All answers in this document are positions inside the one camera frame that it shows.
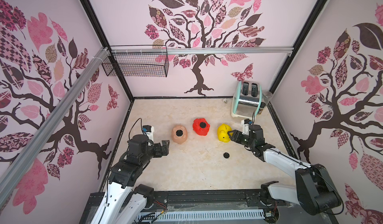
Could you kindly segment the peach piggy bank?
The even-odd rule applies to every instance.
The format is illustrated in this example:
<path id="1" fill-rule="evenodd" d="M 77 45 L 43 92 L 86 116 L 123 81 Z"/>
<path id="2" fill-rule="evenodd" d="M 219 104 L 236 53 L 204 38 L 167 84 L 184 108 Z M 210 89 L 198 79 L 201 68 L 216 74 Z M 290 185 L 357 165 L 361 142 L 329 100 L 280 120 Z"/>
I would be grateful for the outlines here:
<path id="1" fill-rule="evenodd" d="M 171 138 L 175 143 L 183 144 L 188 138 L 188 131 L 184 126 L 176 125 L 172 129 Z"/>

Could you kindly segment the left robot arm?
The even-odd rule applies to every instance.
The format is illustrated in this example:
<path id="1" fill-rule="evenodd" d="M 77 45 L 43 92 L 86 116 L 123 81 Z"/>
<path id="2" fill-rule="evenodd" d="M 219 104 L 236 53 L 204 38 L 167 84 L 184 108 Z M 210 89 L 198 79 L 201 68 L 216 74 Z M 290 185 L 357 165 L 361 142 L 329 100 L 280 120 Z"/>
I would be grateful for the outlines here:
<path id="1" fill-rule="evenodd" d="M 128 149 L 111 169 L 103 199 L 92 224 L 132 224 L 139 213 L 153 205 L 154 189 L 140 184 L 135 187 L 152 158 L 169 154 L 169 140 L 154 143 L 144 135 L 128 141 Z"/>

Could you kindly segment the yellow piggy bank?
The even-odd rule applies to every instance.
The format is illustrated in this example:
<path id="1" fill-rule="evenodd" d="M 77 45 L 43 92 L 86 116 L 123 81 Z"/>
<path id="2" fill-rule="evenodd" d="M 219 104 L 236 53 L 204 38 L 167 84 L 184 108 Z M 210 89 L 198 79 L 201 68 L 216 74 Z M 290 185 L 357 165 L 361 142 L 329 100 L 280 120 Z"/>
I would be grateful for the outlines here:
<path id="1" fill-rule="evenodd" d="M 231 141 L 228 132 L 231 131 L 231 127 L 227 124 L 222 124 L 218 127 L 217 137 L 220 142 L 228 143 Z"/>

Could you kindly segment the red piggy bank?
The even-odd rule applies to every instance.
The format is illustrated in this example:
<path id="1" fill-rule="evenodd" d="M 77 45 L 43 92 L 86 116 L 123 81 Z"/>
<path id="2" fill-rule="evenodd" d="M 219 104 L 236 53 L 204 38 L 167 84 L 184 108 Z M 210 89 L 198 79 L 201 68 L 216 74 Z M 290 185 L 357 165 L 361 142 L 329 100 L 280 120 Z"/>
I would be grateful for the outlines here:
<path id="1" fill-rule="evenodd" d="M 206 121 L 205 118 L 197 118 L 193 121 L 192 128 L 197 135 L 207 136 L 210 129 L 210 124 Z"/>

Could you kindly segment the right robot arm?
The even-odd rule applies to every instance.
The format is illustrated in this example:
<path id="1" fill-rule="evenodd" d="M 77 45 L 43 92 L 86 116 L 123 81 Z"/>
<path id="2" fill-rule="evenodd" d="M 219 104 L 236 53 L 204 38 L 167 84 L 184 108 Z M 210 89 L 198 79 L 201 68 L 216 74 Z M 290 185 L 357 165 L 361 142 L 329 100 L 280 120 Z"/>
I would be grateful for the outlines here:
<path id="1" fill-rule="evenodd" d="M 263 204 L 270 206 L 274 201 L 282 200 L 299 205 L 312 216 L 329 214 L 333 208 L 345 206 L 323 165 L 302 162 L 268 144 L 260 125 L 244 124 L 243 130 L 230 130 L 227 134 L 232 142 L 243 145 L 256 158 L 294 179 L 293 186 L 282 185 L 277 181 L 262 184 L 259 199 Z"/>

